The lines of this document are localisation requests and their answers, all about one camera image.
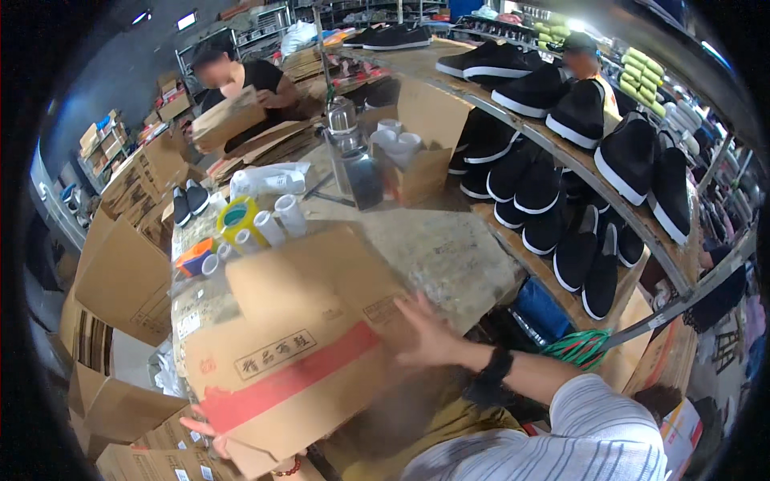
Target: shelf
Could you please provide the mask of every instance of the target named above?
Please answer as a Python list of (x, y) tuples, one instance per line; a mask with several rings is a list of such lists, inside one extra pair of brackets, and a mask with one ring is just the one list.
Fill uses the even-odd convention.
[(639, 263), (633, 269), (628, 269), (618, 263), (618, 287), (615, 290), (615, 301), (612, 309), (604, 319), (597, 321), (592, 319), (583, 309), (583, 302), (579, 295), (572, 294), (561, 287), (554, 274), (554, 263), (550, 257), (540, 257), (528, 251), (521, 241), (521, 236), (501, 225), (494, 218), (494, 207), (491, 204), (476, 204), (472, 207), (474, 213), (481, 217), (494, 230), (495, 236), (504, 244), (504, 248), (534, 277), (541, 282), (543, 287), (551, 294), (556, 303), (567, 313), (572, 326), (578, 331), (589, 329), (616, 329), (621, 314), (625, 310), (631, 294), (636, 289), (637, 282), (641, 278), (644, 266), (650, 257), (649, 249), (642, 253)]
[(688, 242), (679, 246), (665, 233), (651, 210), (631, 205), (618, 194), (594, 164), (592, 152), (581, 149), (552, 132), (539, 119), (528, 119), (494, 104), (490, 93), (479, 85), (465, 82), (435, 69), (436, 61), (445, 55), (459, 55), (471, 49), (469, 45), (435, 38), (430, 46), (395, 52), (374, 52), (347, 47), (330, 48), (342, 57), (387, 67), (394, 72), (417, 78), (490, 113), (495, 118), (521, 131), (529, 139), (548, 150), (558, 162), (575, 171), (591, 188), (604, 197), (618, 214), (636, 231), (660, 262), (663, 270), (680, 296), (689, 296), (698, 281), (698, 198), (691, 189), (691, 228)]

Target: shoe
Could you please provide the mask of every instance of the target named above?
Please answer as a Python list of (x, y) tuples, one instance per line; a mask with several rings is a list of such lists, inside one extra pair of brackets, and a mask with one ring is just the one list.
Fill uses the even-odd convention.
[(479, 135), (465, 149), (465, 162), (483, 164), (506, 155), (519, 137), (519, 132), (503, 122), (495, 122), (492, 129)]
[(601, 175), (631, 204), (641, 205), (652, 182), (655, 127), (646, 115), (629, 112), (601, 141), (594, 163)]
[(514, 195), (516, 208), (527, 214), (542, 214), (556, 204), (561, 189), (561, 170), (554, 168), (554, 157), (540, 148), (532, 166)]
[(487, 176), (494, 163), (469, 165), (468, 172), (463, 175), (460, 181), (460, 190), (463, 194), (474, 199), (492, 199), (487, 191)]
[(385, 28), (363, 44), (365, 50), (401, 50), (402, 48), (427, 47), (432, 41), (428, 27), (417, 27), (405, 32)]
[(517, 187), (540, 150), (536, 143), (525, 142), (524, 147), (511, 150), (500, 159), (487, 177), (487, 191), (492, 199), (501, 203), (514, 199)]
[(569, 292), (583, 286), (594, 260), (598, 240), (599, 211), (595, 205), (586, 205), (581, 215), (556, 246), (554, 274), (556, 280)]
[(187, 179), (187, 205), (193, 215), (200, 214), (209, 206), (209, 191), (192, 179)]
[(487, 55), (477, 55), (466, 61), (463, 77), (471, 82), (485, 84), (496, 80), (521, 78), (532, 73), (532, 70), (540, 68), (543, 60), (537, 56), (537, 63), (532, 55), (526, 56), (521, 47), (510, 43), (495, 44), (495, 50)]
[(398, 78), (382, 78), (369, 85), (369, 93), (363, 101), (367, 110), (379, 109), (398, 103), (398, 95), (401, 92), (401, 81)]
[(187, 204), (187, 192), (181, 187), (174, 187), (174, 223), (184, 227), (191, 217), (193, 214), (190, 213), (190, 207)]
[(449, 161), (448, 172), (452, 175), (464, 175), (468, 172), (468, 165), (463, 158), (463, 153), (455, 150), (452, 160)]
[(624, 225), (621, 233), (618, 234), (618, 258), (621, 264), (629, 269), (636, 266), (643, 251), (644, 242), (628, 224)]
[(492, 55), (495, 50), (497, 50), (497, 43), (491, 40), (486, 41), (465, 53), (439, 57), (438, 61), (436, 61), (436, 70), (453, 77), (464, 78), (463, 70), (465, 70), (467, 65), (477, 58)]
[(607, 224), (601, 251), (596, 253), (583, 284), (583, 309), (601, 321), (612, 309), (618, 287), (618, 229)]
[(559, 195), (559, 199), (563, 200), (557, 202), (552, 209), (544, 214), (533, 215), (524, 222), (521, 241), (528, 251), (539, 256), (546, 256), (556, 248), (566, 228), (564, 197), (564, 195)]
[(596, 149), (604, 134), (604, 87), (595, 78), (575, 82), (545, 125), (584, 149)]
[(494, 218), (509, 229), (519, 229), (532, 215), (516, 209), (513, 202), (495, 202)]
[(343, 47), (361, 48), (363, 44), (371, 40), (375, 35), (380, 33), (383, 28), (367, 28), (358, 35), (352, 37), (346, 37), (342, 41)]
[(690, 234), (690, 202), (687, 192), (687, 158), (676, 147), (655, 159), (652, 189), (647, 202), (663, 230), (680, 246)]
[(469, 144), (486, 132), (492, 132), (497, 129), (499, 120), (481, 109), (473, 109), (468, 114), (468, 118), (463, 126), (463, 132), (460, 134), (460, 140), (457, 141), (455, 152), (462, 152), (467, 149)]
[(492, 91), (492, 100), (527, 117), (542, 119), (569, 91), (564, 71), (545, 64)]

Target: white shoe sole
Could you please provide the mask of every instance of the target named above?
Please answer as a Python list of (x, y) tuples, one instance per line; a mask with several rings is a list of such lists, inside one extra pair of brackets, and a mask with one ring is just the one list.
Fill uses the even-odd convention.
[(601, 321), (602, 319), (604, 319), (604, 316), (602, 316), (602, 317), (599, 317), (599, 316), (597, 316), (596, 314), (594, 314), (594, 313), (591, 311), (591, 308), (590, 308), (590, 307), (588, 307), (588, 301), (587, 301), (587, 300), (585, 300), (585, 289), (583, 289), (583, 293), (581, 294), (581, 298), (583, 298), (583, 309), (585, 309), (585, 312), (586, 312), (586, 313), (587, 313), (589, 316), (591, 316), (593, 319), (595, 319), (595, 320), (597, 320), (597, 321)]
[(633, 269), (634, 266), (636, 266), (639, 263), (639, 261), (636, 261), (632, 264), (629, 261), (627, 261), (625, 257), (623, 257), (623, 254), (621, 254), (620, 249), (618, 249), (618, 258), (621, 260), (621, 264), (628, 267), (629, 269)]
[(447, 75), (452, 75), (453, 77), (464, 78), (463, 71), (459, 68), (447, 67), (446, 65), (440, 64), (439, 62), (436, 62), (436, 70)]
[(521, 224), (511, 224), (510, 222), (505, 222), (505, 221), (503, 220), (503, 218), (502, 218), (502, 217), (500, 217), (500, 216), (497, 214), (497, 204), (495, 204), (495, 205), (494, 205), (494, 218), (495, 218), (495, 219), (497, 219), (497, 221), (498, 221), (500, 224), (502, 224), (502, 225), (504, 225), (504, 226), (508, 227), (509, 229), (518, 229), (519, 227), (521, 227), (521, 226), (523, 226), (523, 225), (524, 225), (524, 223), (523, 223), (523, 222), (522, 222)]
[(529, 105), (520, 104), (519, 102), (515, 102), (505, 95), (499, 93), (497, 90), (492, 91), (492, 100), (502, 105), (506, 109), (513, 110), (517, 114), (526, 115), (527, 117), (542, 119), (548, 115), (549, 109), (537, 109), (535, 107), (530, 107)]
[(513, 68), (502, 67), (487, 67), (479, 65), (478, 67), (470, 67), (463, 70), (463, 78), (468, 80), (469, 77), (475, 77), (477, 75), (490, 75), (493, 77), (505, 77), (505, 78), (521, 78), (530, 74), (529, 70), (515, 70)]
[(599, 142), (601, 141), (601, 139), (589, 139), (584, 135), (578, 134), (566, 125), (555, 121), (554, 118), (551, 117), (551, 114), (548, 114), (548, 117), (546, 117), (545, 126), (584, 149), (596, 149), (596, 146), (599, 145)]
[(624, 196), (631, 204), (641, 205), (641, 203), (644, 202), (647, 194), (639, 195), (638, 192), (633, 190), (625, 180), (621, 179), (621, 177), (612, 170), (604, 160), (604, 156), (601, 154), (601, 147), (594, 152), (594, 164), (596, 164), (596, 168), (599, 173), (601, 173), (601, 176), (607, 179), (607, 182), (610, 182), (610, 185), (615, 187), (615, 190), (617, 190), (620, 195)]
[(469, 164), (485, 164), (487, 162), (492, 162), (493, 160), (498, 160), (503, 155), (507, 154), (511, 150), (511, 146), (514, 144), (514, 140), (516, 139), (516, 135), (514, 135), (511, 138), (511, 142), (505, 146), (505, 149), (503, 149), (501, 152), (498, 152), (497, 154), (490, 155), (489, 157), (465, 157), (465, 162), (468, 162)]
[(553, 246), (553, 247), (551, 247), (547, 251), (541, 251), (540, 249), (537, 249), (537, 248), (533, 247), (529, 242), (527, 242), (527, 228), (526, 227), (524, 227), (524, 230), (521, 231), (521, 241), (524, 243), (524, 247), (526, 247), (529, 252), (534, 252), (535, 254), (537, 254), (539, 256), (547, 256), (548, 254), (553, 252), (554, 249), (556, 249), (556, 246)]
[(647, 202), (649, 202), (650, 207), (652, 208), (652, 215), (654, 215), (658, 222), (661, 223), (663, 230), (666, 231), (674, 242), (680, 246), (686, 244), (687, 236), (680, 231), (671, 218), (668, 217), (668, 214), (666, 214), (661, 205), (658, 204), (658, 200), (655, 198), (655, 194), (653, 194), (652, 191), (647, 194)]
[(193, 215), (198, 215), (201, 212), (203, 212), (204, 210), (206, 210), (206, 207), (209, 206), (209, 199), (211, 199), (211, 195), (210, 194), (209, 194), (208, 197), (206, 197), (206, 201), (203, 204), (201, 204), (198, 209), (192, 211)]
[(467, 195), (468, 197), (473, 197), (474, 199), (492, 199), (489, 194), (479, 194), (478, 192), (471, 192), (470, 190), (465, 188), (465, 185), (460, 184), (460, 190), (463, 191), (463, 194)]
[(427, 47), (430, 45), (431, 38), (420, 40), (419, 42), (402, 43), (401, 45), (364, 45), (365, 50), (401, 50), (402, 48)]
[(498, 201), (498, 202), (501, 202), (501, 203), (503, 203), (503, 204), (504, 204), (505, 202), (510, 202), (510, 201), (512, 200), (512, 198), (513, 198), (513, 197), (511, 197), (510, 199), (501, 199), (500, 197), (497, 197), (497, 196), (494, 194), (494, 192), (492, 192), (492, 188), (489, 186), (489, 178), (490, 178), (491, 176), (492, 176), (492, 171), (490, 171), (490, 172), (487, 174), (487, 192), (489, 192), (489, 195), (491, 195), (491, 196), (492, 196), (492, 199), (495, 199), (496, 201)]
[(185, 224), (186, 224), (187, 222), (190, 222), (190, 219), (191, 219), (192, 217), (193, 217), (193, 214), (191, 214), (191, 213), (189, 213), (189, 212), (188, 212), (188, 213), (187, 213), (187, 216), (186, 216), (184, 219), (182, 219), (182, 221), (181, 221), (179, 224), (177, 224), (177, 225), (178, 225), (179, 227), (184, 227), (184, 226), (185, 226)]
[(516, 209), (519, 209), (522, 212), (526, 212), (527, 214), (542, 214), (544, 212), (548, 212), (549, 210), (551, 210), (551, 207), (556, 205), (557, 200), (559, 200), (559, 194), (556, 194), (554, 201), (548, 204), (547, 207), (543, 207), (542, 209), (526, 209), (521, 206), (521, 204), (516, 200), (516, 196), (514, 195), (514, 205), (516, 206)]
[(554, 274), (556, 274), (556, 280), (559, 282), (561, 287), (564, 287), (569, 292), (577, 292), (580, 287), (570, 287), (569, 284), (567, 284), (564, 279), (561, 278), (561, 274), (559, 274), (559, 266), (556, 263), (556, 255), (559, 253), (559, 249), (556, 249), (556, 252), (554, 252)]

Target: packing tape roll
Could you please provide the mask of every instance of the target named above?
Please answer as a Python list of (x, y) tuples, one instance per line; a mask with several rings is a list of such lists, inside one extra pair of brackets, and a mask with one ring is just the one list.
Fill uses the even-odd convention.
[(270, 247), (270, 244), (265, 240), (264, 236), (259, 233), (259, 230), (254, 226), (254, 218), (259, 212), (254, 199), (247, 195), (241, 195), (233, 199), (230, 204), (225, 207), (216, 219), (216, 230), (218, 230), (222, 237), (229, 242), (233, 248), (235, 248), (240, 254), (246, 254), (242, 252), (236, 245), (236, 235), (244, 229), (248, 229), (253, 238), (262, 246)]

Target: woman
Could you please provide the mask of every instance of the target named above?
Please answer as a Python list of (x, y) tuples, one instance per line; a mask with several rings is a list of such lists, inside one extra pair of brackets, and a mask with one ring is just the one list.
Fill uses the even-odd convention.
[[(203, 98), (202, 113), (224, 99), (235, 97), (248, 85), (253, 85), (256, 97), (266, 110), (267, 119), (232, 137), (225, 144), (225, 153), (280, 124), (283, 121), (281, 109), (293, 107), (300, 97), (292, 81), (270, 62), (256, 60), (240, 63), (233, 60), (232, 45), (214, 42), (199, 44), (191, 68), (200, 83), (209, 89)], [(219, 146), (201, 142), (196, 147), (202, 153), (209, 153)]]

